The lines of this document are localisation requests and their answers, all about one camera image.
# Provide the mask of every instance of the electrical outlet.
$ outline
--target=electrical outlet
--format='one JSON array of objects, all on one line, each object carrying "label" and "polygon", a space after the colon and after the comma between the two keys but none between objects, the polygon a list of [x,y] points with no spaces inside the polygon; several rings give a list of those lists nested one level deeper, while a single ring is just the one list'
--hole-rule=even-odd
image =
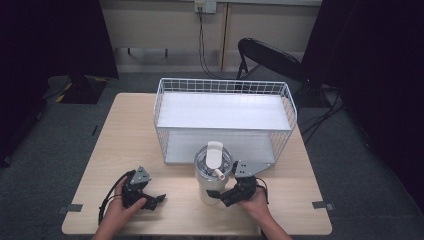
[{"label": "electrical outlet", "polygon": [[203,13],[206,13],[205,1],[194,1],[194,12],[199,12],[199,9],[201,9]]}]

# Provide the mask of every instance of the wire grid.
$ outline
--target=wire grid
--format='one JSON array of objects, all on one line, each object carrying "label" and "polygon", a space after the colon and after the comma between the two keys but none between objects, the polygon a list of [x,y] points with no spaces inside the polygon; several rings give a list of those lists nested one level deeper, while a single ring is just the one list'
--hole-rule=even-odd
[{"label": "wire grid", "polygon": [[[279,95],[283,101],[284,111],[290,124],[290,131],[269,132],[274,163],[279,158],[297,123],[296,108],[294,107],[295,105],[289,88],[284,82],[162,78],[159,83],[155,102],[155,126],[158,123],[163,96],[171,92]],[[170,131],[165,129],[158,130],[156,128],[156,132],[166,162]]]}]

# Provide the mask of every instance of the white wire basket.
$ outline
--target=white wire basket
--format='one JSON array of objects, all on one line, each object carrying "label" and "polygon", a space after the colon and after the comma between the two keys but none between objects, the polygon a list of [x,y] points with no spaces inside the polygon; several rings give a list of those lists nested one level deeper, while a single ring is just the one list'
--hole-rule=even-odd
[{"label": "white wire basket", "polygon": [[166,164],[219,141],[234,161],[274,165],[297,122],[284,82],[162,78],[154,124]]}]

